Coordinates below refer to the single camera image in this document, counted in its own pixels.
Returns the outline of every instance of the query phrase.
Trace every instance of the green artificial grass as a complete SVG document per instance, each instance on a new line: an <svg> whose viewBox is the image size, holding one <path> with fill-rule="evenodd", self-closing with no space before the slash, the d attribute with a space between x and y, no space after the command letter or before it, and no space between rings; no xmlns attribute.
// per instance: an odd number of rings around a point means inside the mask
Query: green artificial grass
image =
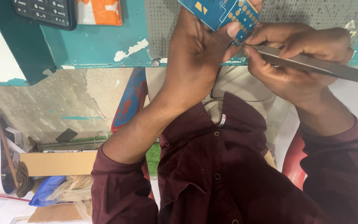
<svg viewBox="0 0 358 224"><path fill-rule="evenodd" d="M154 143L149 151L146 153L147 166L149 168L150 176L157 175L157 166L160 162L161 148L158 142Z"/></svg>
<svg viewBox="0 0 358 224"><path fill-rule="evenodd" d="M111 131L109 131L107 133L107 135L110 137L111 136ZM96 137L87 137L87 138L74 138L71 139L70 142L75 142L75 141L93 141L93 140L106 140L106 135L104 134L104 132L100 132L98 136Z"/></svg>

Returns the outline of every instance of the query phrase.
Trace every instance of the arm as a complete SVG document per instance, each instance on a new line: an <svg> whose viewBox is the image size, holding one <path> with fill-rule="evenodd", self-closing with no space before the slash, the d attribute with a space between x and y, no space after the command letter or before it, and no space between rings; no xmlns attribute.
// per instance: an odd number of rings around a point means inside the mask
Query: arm
<svg viewBox="0 0 358 224"><path fill-rule="evenodd" d="M99 149L93 165L94 223L156 223L157 205L141 170L147 150L178 115L211 91L219 63L239 47L227 48L239 31L229 23L211 34L182 8L171 42L167 74L153 101Z"/></svg>
<svg viewBox="0 0 358 224"><path fill-rule="evenodd" d="M314 30L299 23L265 24L247 40L256 45L286 46L281 58L301 52L346 64L351 56L348 31ZM278 96L295 105L307 157L304 191L334 222L358 223L358 120L329 91L335 78L266 63L247 46L249 70Z"/></svg>

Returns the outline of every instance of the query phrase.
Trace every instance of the wooden stick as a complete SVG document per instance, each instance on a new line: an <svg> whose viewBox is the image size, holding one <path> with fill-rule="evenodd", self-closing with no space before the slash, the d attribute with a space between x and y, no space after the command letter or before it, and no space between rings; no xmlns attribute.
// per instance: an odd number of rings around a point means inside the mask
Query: wooden stick
<svg viewBox="0 0 358 224"><path fill-rule="evenodd" d="M0 135L1 135L1 139L2 139L2 144L4 145L7 162L9 163L9 168L10 168L10 171L12 172L13 180L15 181L15 186L17 189L19 187L19 183L17 182L17 179L16 179L15 167L13 166L12 158L10 157L9 147L7 145L6 137L5 137L4 130L2 129L1 124L0 124Z"/></svg>

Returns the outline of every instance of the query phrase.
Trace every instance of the black keypad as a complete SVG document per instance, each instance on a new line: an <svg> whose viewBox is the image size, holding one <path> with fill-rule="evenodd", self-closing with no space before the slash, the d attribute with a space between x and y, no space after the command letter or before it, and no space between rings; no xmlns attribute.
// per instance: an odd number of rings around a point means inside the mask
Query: black keypad
<svg viewBox="0 0 358 224"><path fill-rule="evenodd" d="M22 16L69 27L67 0L12 0L15 11Z"/></svg>

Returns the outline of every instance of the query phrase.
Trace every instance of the pegboard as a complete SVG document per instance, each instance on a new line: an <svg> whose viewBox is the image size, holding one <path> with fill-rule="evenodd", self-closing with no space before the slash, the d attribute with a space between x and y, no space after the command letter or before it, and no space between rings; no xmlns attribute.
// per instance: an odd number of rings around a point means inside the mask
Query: pegboard
<svg viewBox="0 0 358 224"><path fill-rule="evenodd" d="M176 25L180 6L177 0L144 0L151 58L168 56L169 41Z"/></svg>
<svg viewBox="0 0 358 224"><path fill-rule="evenodd" d="M169 41L180 11L177 0L144 0L149 54L151 58L168 56ZM354 21L358 41L358 0L264 0L262 22L301 22L315 29L344 28Z"/></svg>

